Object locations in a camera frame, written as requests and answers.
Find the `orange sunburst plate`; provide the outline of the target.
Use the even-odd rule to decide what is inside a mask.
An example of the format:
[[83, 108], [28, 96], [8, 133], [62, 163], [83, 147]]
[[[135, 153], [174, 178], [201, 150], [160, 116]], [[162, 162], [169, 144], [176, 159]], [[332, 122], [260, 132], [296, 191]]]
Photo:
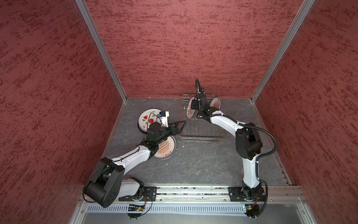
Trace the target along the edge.
[[198, 99], [196, 97], [192, 97], [189, 102], [188, 102], [188, 106], [186, 109], [186, 117], [188, 119], [191, 119], [194, 115], [194, 113], [198, 110]]

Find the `brown leaf pattern plate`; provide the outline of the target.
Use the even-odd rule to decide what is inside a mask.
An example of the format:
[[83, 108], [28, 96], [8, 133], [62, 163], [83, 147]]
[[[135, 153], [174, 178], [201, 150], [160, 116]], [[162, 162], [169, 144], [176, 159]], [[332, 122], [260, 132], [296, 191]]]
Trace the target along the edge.
[[221, 108], [221, 100], [219, 97], [215, 97], [212, 99], [211, 103], [210, 103], [210, 107], [214, 107], [217, 110], [220, 110]]

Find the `strawberry pattern white plate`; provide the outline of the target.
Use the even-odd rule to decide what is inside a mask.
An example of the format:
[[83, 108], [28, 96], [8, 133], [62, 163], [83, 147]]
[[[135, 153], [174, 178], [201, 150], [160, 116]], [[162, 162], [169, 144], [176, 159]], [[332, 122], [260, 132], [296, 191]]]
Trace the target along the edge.
[[148, 128], [154, 122], [159, 123], [162, 127], [164, 127], [163, 118], [161, 114], [161, 110], [153, 108], [144, 111], [138, 119], [138, 128], [141, 132], [147, 133]]

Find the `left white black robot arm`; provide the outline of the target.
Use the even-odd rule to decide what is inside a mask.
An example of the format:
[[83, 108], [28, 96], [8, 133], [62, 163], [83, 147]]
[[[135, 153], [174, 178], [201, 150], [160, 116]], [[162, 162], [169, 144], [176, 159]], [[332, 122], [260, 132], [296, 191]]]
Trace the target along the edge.
[[115, 200], [124, 197], [144, 197], [144, 183], [137, 178], [124, 179], [127, 172], [142, 162], [154, 157], [159, 150], [160, 143], [168, 137], [180, 134], [186, 121], [177, 121], [163, 127], [154, 122], [147, 129], [146, 137], [129, 153], [118, 158], [102, 158], [96, 165], [83, 187], [82, 196], [97, 203], [103, 208], [109, 207]]

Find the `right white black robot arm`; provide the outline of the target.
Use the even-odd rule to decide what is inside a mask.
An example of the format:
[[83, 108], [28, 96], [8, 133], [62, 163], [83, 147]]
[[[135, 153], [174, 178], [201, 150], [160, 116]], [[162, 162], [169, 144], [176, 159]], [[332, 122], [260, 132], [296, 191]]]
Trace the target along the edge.
[[257, 127], [253, 123], [241, 123], [211, 106], [203, 93], [191, 98], [188, 109], [196, 111], [201, 119], [221, 127], [235, 137], [235, 149], [243, 163], [242, 197], [247, 201], [255, 200], [262, 188], [256, 159], [263, 144]]

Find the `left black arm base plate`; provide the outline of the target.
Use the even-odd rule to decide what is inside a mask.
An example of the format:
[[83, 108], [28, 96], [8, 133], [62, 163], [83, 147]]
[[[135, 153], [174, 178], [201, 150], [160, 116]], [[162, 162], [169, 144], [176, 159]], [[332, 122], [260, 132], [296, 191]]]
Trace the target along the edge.
[[144, 186], [140, 187], [139, 191], [134, 196], [125, 196], [117, 199], [119, 202], [144, 202], [146, 199], [151, 201], [156, 200], [157, 187]]

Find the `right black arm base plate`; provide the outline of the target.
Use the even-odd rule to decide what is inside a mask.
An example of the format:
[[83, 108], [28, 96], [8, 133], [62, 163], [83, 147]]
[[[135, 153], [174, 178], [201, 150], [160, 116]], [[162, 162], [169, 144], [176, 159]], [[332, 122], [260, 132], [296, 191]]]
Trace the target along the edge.
[[264, 202], [266, 193], [260, 186], [258, 188], [249, 187], [228, 187], [228, 195], [231, 202]]

